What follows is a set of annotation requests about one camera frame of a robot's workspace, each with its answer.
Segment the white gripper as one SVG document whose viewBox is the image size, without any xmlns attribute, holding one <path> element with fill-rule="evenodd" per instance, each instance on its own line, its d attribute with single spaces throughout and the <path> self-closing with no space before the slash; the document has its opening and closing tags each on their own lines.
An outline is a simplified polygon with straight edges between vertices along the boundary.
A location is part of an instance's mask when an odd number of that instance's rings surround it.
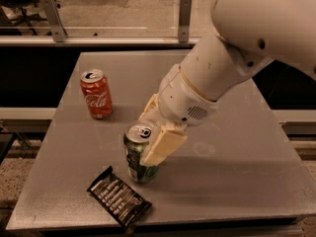
<svg viewBox="0 0 316 237">
<path fill-rule="evenodd" d="M 186 142 L 187 125 L 201 125 L 216 110 L 217 103 L 200 96 L 189 85 L 181 66 L 174 65 L 161 81 L 158 95 L 151 96 L 138 118 L 161 125 L 158 136 L 141 156 L 140 164 L 158 166 Z M 163 117 L 174 122 L 163 124 Z"/>
</svg>

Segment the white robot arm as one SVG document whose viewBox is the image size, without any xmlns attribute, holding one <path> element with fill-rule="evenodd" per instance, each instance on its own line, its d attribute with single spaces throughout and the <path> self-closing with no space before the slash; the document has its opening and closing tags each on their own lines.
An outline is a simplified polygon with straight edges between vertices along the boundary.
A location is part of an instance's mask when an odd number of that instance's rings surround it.
<svg viewBox="0 0 316 237">
<path fill-rule="evenodd" d="M 211 0 L 213 28 L 161 81 L 139 117 L 158 127 L 141 155 L 157 166 L 203 123 L 235 85 L 277 60 L 309 77 L 316 70 L 316 0 Z"/>
</svg>

